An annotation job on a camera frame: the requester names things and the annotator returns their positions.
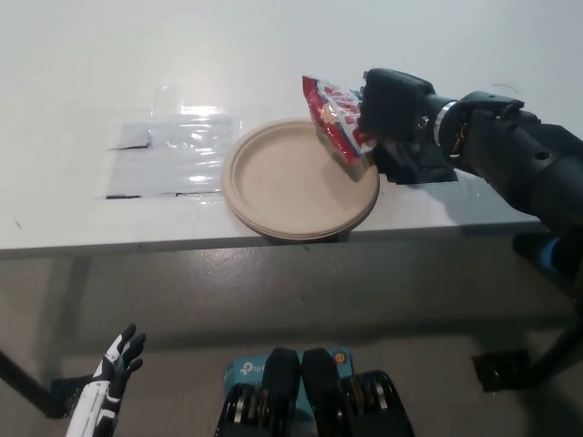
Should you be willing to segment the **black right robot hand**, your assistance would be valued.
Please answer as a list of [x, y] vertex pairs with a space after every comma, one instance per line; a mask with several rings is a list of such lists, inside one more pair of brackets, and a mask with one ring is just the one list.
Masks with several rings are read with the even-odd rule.
[[388, 68], [364, 74], [358, 128], [381, 141], [423, 145], [434, 141], [439, 112], [454, 100], [440, 97], [417, 76]]

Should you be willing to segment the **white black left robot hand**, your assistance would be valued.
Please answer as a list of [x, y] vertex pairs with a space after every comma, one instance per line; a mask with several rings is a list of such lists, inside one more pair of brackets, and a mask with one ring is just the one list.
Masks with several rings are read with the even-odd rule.
[[130, 324], [114, 339], [92, 377], [92, 382], [108, 383], [106, 399], [111, 404], [121, 402], [129, 377], [143, 364], [140, 355], [146, 334], [136, 330], [136, 325]]

